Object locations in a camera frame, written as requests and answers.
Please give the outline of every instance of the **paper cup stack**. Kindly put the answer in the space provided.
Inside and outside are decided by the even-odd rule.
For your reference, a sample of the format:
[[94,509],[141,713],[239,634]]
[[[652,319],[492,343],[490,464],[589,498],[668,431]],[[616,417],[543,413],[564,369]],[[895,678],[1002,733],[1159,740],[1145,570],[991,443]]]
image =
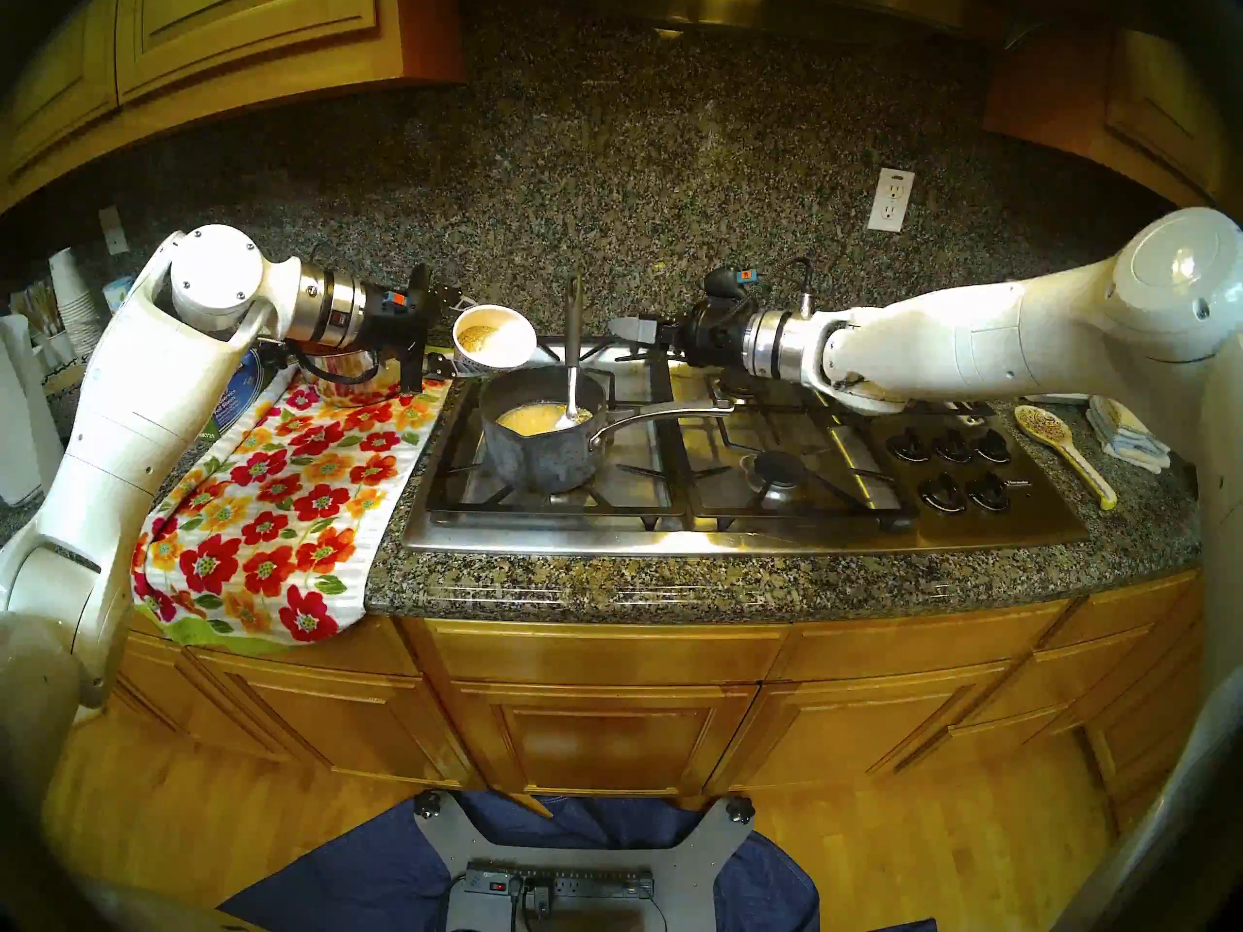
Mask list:
[[103,319],[94,298],[78,272],[73,251],[61,250],[47,261],[52,268],[52,287],[56,291],[56,308],[61,312],[65,331],[73,344],[73,353],[82,363],[91,359],[94,345],[103,334]]

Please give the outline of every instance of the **granite backsplash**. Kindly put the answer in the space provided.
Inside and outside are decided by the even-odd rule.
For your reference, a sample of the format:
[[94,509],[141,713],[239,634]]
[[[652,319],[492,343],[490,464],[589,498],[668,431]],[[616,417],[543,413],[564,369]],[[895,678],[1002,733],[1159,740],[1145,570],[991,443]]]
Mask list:
[[[117,153],[17,210],[55,250],[116,203],[132,246],[80,245],[99,283],[174,229],[227,222],[272,260],[403,283],[416,261],[556,332],[675,312],[702,275],[818,263],[820,307],[1109,256],[1170,209],[1111,171],[981,129],[988,51],[659,35],[559,0],[464,0],[470,82],[251,112]],[[883,165],[914,170],[901,234],[865,229]],[[46,247],[39,247],[40,252]],[[761,287],[772,302],[792,287]]]

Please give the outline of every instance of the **stainless steel cooktop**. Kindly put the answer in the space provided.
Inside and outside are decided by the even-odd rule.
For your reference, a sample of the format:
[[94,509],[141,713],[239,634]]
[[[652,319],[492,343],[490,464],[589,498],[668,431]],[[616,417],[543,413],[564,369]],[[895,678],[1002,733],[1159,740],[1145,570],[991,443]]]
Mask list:
[[[532,363],[561,359],[561,339],[544,338]],[[612,416],[722,396],[735,411],[622,427],[588,483],[530,495],[490,471],[481,384],[460,383],[466,391],[446,411],[408,547],[671,557],[1016,547],[1085,536],[1018,442],[989,427],[987,406],[861,418],[805,388],[608,340],[585,343],[580,365],[605,386]]]

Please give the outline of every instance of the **metal spoon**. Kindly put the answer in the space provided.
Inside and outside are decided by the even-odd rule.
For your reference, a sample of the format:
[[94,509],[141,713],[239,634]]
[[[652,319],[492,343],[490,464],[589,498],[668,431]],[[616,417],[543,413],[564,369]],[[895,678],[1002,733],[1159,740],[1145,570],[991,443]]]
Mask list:
[[557,421],[557,430],[582,424],[578,410],[578,354],[583,348],[583,273],[574,270],[574,280],[566,295],[566,413]]

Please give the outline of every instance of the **floral towel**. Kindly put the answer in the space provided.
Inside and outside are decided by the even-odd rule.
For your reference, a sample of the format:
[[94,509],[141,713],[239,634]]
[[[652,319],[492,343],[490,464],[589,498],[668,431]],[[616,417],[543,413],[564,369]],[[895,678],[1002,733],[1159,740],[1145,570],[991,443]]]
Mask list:
[[348,628],[447,390],[336,406],[278,373],[147,518],[138,606],[181,644],[244,652]]

